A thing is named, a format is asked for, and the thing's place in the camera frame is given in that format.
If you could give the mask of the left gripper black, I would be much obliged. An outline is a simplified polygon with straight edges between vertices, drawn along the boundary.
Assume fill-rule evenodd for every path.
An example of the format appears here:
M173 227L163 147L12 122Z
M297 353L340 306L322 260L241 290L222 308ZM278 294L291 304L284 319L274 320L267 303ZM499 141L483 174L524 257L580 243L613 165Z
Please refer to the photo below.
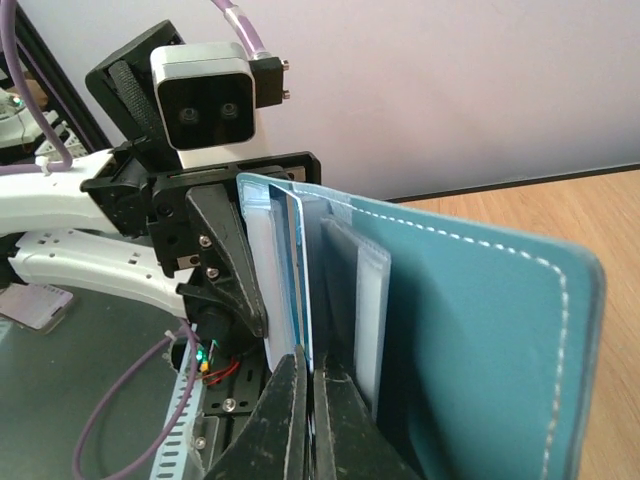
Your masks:
M236 185L241 173L318 184L321 164L299 152L151 173L133 155L118 153L81 190L119 233L150 238L167 277L194 269L184 285L186 303L221 308L264 337L267 314Z

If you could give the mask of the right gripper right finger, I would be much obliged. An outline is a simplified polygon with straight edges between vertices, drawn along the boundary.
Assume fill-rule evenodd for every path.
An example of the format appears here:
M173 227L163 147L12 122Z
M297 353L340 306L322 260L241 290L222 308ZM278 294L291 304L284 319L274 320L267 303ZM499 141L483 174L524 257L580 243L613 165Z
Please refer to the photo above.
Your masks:
M325 356L313 374L317 479L417 479L386 441L348 371Z

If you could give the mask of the light blue credit card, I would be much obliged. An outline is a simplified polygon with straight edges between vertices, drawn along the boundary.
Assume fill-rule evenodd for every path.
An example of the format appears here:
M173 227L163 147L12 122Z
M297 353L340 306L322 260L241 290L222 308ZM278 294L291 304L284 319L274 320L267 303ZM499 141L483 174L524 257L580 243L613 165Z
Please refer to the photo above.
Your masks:
M284 270L284 291L290 310L293 340L303 348L309 370L313 371L312 310L302 201L298 195L283 187L271 184L268 189L278 255Z

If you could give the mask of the blue leather card holder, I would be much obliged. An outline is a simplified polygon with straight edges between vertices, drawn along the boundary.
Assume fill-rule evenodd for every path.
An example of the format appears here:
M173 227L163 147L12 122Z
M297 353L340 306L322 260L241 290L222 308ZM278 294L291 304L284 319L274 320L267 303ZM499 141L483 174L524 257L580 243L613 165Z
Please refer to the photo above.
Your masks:
M276 363L295 352L269 189L302 201L314 370L334 357L417 479L574 479L606 280L589 250L243 174L242 215Z

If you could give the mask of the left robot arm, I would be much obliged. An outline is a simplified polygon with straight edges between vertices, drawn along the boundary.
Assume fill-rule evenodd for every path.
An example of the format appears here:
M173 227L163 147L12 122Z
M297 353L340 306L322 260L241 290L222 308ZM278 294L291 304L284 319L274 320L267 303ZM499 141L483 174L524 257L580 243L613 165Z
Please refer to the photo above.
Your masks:
M318 182L320 165L268 153L258 113L288 98L289 65L251 27L239 31L236 42L187 44L162 21L87 74L127 140L2 177L3 285L79 287L268 335L239 183Z

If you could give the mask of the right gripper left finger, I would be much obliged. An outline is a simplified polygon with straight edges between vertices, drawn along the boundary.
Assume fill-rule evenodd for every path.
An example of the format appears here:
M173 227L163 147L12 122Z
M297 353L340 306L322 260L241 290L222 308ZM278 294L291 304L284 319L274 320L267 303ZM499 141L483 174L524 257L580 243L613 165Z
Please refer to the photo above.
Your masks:
M285 355L253 413L207 479L307 479L308 365L304 349Z

